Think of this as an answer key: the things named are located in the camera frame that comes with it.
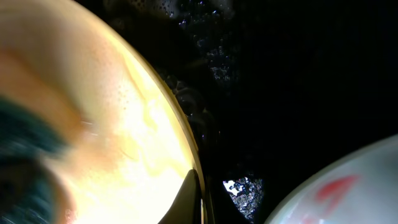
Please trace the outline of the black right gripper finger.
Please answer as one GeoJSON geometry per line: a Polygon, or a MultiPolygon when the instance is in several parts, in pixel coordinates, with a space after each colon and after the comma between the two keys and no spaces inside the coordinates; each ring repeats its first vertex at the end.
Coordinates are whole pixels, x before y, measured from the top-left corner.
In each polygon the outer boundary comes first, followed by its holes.
{"type": "Polygon", "coordinates": [[[201,224],[201,190],[195,169],[188,171],[173,204],[159,224],[201,224]]]}

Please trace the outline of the yellow plate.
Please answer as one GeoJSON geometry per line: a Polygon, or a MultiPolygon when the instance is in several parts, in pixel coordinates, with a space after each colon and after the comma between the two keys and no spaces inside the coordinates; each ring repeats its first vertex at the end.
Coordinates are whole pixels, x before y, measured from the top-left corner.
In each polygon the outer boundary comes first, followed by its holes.
{"type": "Polygon", "coordinates": [[[1,2],[1,97],[66,142],[46,156],[56,223],[159,223],[188,173],[204,180],[177,100],[147,61],[75,1],[1,2]]]}

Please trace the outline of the green yellow sponge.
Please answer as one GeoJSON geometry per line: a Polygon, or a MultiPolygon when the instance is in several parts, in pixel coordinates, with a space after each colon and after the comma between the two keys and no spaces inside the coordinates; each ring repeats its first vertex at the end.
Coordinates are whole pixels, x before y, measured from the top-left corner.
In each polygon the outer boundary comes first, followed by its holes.
{"type": "Polygon", "coordinates": [[[44,159],[65,145],[45,121],[1,97],[1,223],[56,223],[57,188],[44,159]]]}

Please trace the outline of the light blue plate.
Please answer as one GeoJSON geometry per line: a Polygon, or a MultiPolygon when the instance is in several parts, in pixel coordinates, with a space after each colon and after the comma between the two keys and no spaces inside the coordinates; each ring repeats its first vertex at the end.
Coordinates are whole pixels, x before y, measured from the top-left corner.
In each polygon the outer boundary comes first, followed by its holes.
{"type": "Polygon", "coordinates": [[[348,154],[300,184],[265,224],[397,224],[397,136],[348,154]]]}

